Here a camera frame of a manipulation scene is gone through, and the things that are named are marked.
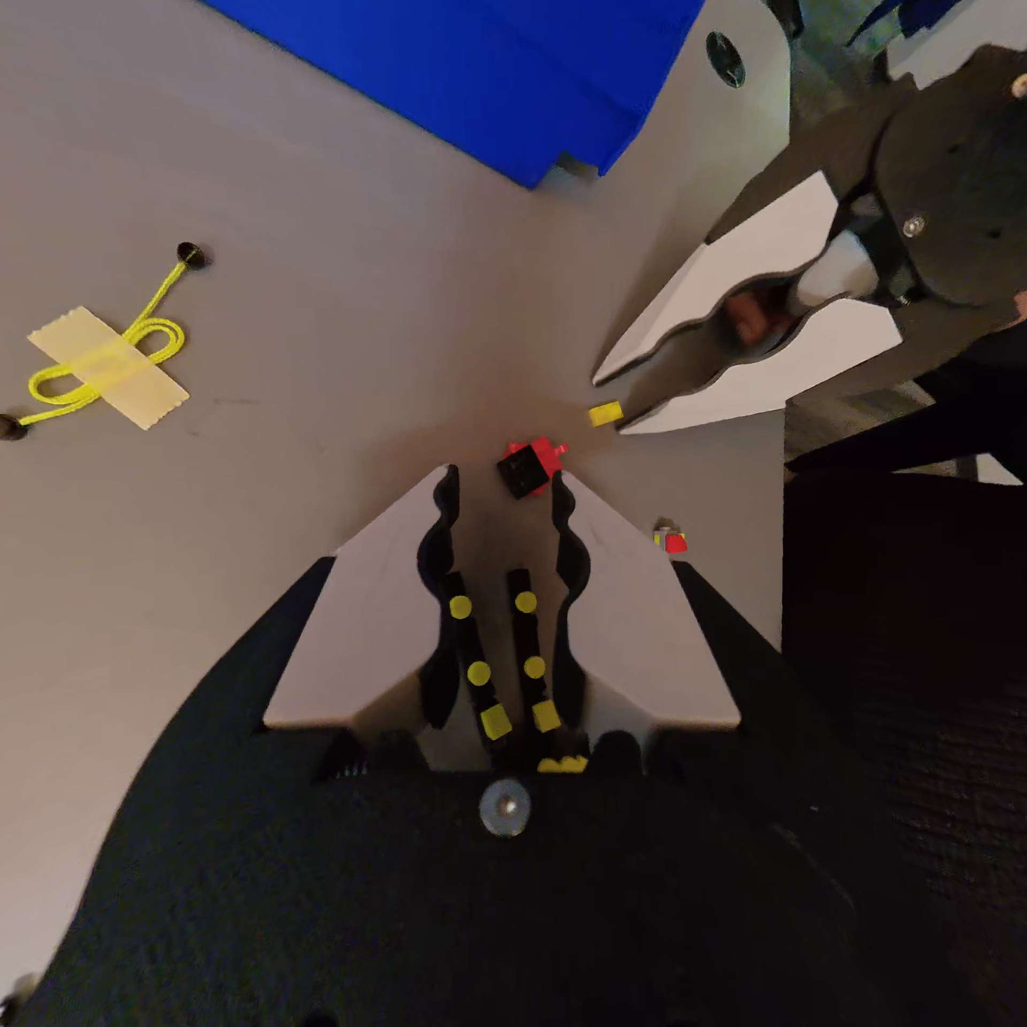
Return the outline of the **person's right forearm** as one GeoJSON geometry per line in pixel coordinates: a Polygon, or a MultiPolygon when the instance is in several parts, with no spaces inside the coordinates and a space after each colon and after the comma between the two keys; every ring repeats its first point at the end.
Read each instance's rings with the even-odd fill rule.
{"type": "Polygon", "coordinates": [[[950,458],[1009,451],[1025,460],[1025,324],[983,337],[915,382],[949,416],[950,458]]]}

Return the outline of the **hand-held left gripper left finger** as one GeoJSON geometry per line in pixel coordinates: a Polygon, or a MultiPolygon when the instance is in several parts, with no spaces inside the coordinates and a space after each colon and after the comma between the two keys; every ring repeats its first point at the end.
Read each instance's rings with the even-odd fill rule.
{"type": "Polygon", "coordinates": [[[340,546],[264,712],[270,729],[422,730],[443,639],[459,470],[444,464],[340,546]]]}

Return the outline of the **black yellow lego spider model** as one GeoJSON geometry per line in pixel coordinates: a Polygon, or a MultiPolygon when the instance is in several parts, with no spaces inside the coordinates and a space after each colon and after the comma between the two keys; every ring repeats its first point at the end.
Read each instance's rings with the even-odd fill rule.
{"type": "Polygon", "coordinates": [[[588,764],[587,741],[563,721],[546,682],[538,633],[538,600],[528,569],[507,572],[507,602],[523,719],[515,725],[499,699],[463,579],[449,573],[442,584],[449,625],[455,629],[455,660],[469,690],[484,751],[496,771],[579,776],[588,764]]]}

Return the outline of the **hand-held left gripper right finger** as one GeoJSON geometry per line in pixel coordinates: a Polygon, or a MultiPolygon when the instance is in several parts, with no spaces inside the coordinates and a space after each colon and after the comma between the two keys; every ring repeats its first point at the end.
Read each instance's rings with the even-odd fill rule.
{"type": "Polygon", "coordinates": [[[558,472],[551,496],[566,588],[551,665],[561,717],[587,737],[738,728],[676,564],[575,476],[558,472]]]}

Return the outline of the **person's dark knitted sweater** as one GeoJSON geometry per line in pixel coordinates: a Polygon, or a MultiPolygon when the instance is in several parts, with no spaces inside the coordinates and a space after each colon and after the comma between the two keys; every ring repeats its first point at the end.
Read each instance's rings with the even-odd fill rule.
{"type": "Polygon", "coordinates": [[[1025,487],[785,487],[781,648],[865,760],[985,1025],[1025,1025],[1025,487]]]}

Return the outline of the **person's right hand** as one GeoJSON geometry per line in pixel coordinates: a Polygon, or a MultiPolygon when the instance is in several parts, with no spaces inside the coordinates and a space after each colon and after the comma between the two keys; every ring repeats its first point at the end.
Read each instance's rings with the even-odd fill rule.
{"type": "Polygon", "coordinates": [[[741,345],[755,347],[786,334],[796,317],[788,308],[784,286],[746,289],[728,296],[723,313],[741,345]]]}

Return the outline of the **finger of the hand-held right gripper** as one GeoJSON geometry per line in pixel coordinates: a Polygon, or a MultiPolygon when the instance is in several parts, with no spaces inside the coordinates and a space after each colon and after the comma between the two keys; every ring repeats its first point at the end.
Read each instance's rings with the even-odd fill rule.
{"type": "MultiPolygon", "coordinates": [[[[646,362],[678,327],[703,324],[729,288],[729,265],[701,244],[616,344],[616,371],[646,362]]],[[[840,233],[799,278],[803,315],[778,346],[756,362],[727,366],[694,392],[657,404],[617,426],[623,435],[699,427],[783,409],[789,400],[886,353],[902,342],[892,312],[854,287],[878,283],[854,233],[840,233]]]]}
{"type": "Polygon", "coordinates": [[[838,207],[826,173],[815,172],[718,239],[703,242],[620,335],[593,384],[648,362],[665,337],[705,324],[741,287],[813,263],[827,248],[838,207]]]}

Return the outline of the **blue plastic bin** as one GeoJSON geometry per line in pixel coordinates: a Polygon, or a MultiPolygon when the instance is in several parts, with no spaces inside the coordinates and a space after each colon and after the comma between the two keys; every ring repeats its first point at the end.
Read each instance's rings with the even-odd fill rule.
{"type": "Polygon", "coordinates": [[[533,189],[610,172],[702,1],[205,1],[213,11],[533,189]]]}

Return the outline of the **pale masking tape strip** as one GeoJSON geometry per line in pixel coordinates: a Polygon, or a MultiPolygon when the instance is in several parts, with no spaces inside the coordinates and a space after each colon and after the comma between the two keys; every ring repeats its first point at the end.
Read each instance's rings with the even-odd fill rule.
{"type": "Polygon", "coordinates": [[[29,334],[29,341],[58,366],[58,377],[72,377],[90,402],[102,400],[148,430],[188,400],[189,394],[153,362],[156,353],[139,350],[136,341],[154,333],[182,344],[176,324],[152,318],[134,336],[118,333],[84,307],[76,307],[56,320],[29,334]]]}

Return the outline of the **small black red lego assembly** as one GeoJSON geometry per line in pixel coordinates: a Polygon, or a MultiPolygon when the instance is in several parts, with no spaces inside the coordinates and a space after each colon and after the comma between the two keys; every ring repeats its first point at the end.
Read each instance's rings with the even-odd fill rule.
{"type": "Polygon", "coordinates": [[[563,469],[562,458],[568,451],[566,443],[553,443],[546,436],[509,443],[495,468],[514,499],[541,496],[553,477],[563,469]]]}

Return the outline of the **blue plastic crate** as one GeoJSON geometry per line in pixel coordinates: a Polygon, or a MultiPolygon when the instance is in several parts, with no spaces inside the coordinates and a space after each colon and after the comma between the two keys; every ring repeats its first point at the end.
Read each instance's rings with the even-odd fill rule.
{"type": "Polygon", "coordinates": [[[852,45],[880,20],[885,20],[893,13],[898,18],[901,34],[906,38],[923,30],[931,30],[959,3],[960,1],[881,1],[857,26],[853,34],[847,40],[846,46],[852,45]]]}

